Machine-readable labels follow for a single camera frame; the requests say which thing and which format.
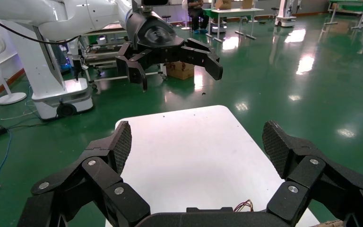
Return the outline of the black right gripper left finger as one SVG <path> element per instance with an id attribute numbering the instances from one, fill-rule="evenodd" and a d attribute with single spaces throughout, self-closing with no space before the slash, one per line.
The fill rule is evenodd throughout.
<path id="1" fill-rule="evenodd" d="M 31 189 L 31 224 L 67 224 L 94 203 L 110 224 L 138 224 L 150 215 L 148 203 L 121 177 L 131 151 L 127 121 L 114 133 L 88 144 L 79 158 L 38 181 Z"/>

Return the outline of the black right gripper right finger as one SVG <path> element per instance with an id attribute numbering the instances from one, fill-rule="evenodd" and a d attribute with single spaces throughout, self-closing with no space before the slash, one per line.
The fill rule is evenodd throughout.
<path id="1" fill-rule="evenodd" d="M 288 135 L 275 121 L 264 124 L 262 141 L 283 179 L 267 213 L 296 224 L 317 201 L 344 224 L 363 224 L 363 174 L 329 159 L 309 140 Z"/>

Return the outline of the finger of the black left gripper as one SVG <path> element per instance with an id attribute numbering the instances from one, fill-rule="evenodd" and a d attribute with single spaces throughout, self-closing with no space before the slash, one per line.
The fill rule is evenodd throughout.
<path id="1" fill-rule="evenodd" d="M 146 49 L 139 53 L 134 50 L 131 42 L 125 42 L 116 54 L 116 66 L 119 76 L 126 76 L 130 83 L 142 84 L 147 91 L 145 69 L 149 67 L 149 55 L 152 50 Z"/>
<path id="2" fill-rule="evenodd" d="M 223 76 L 223 66 L 215 49 L 196 39 L 188 38 L 180 47 L 180 61 L 203 67 L 214 80 Z"/>

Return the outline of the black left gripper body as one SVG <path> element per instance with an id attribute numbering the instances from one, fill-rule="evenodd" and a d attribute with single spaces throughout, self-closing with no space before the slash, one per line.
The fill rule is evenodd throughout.
<path id="1" fill-rule="evenodd" d="M 133 50 L 149 51 L 149 63 L 168 63 L 180 60 L 184 39 L 155 12 L 133 11 L 126 18 L 126 31 Z"/>

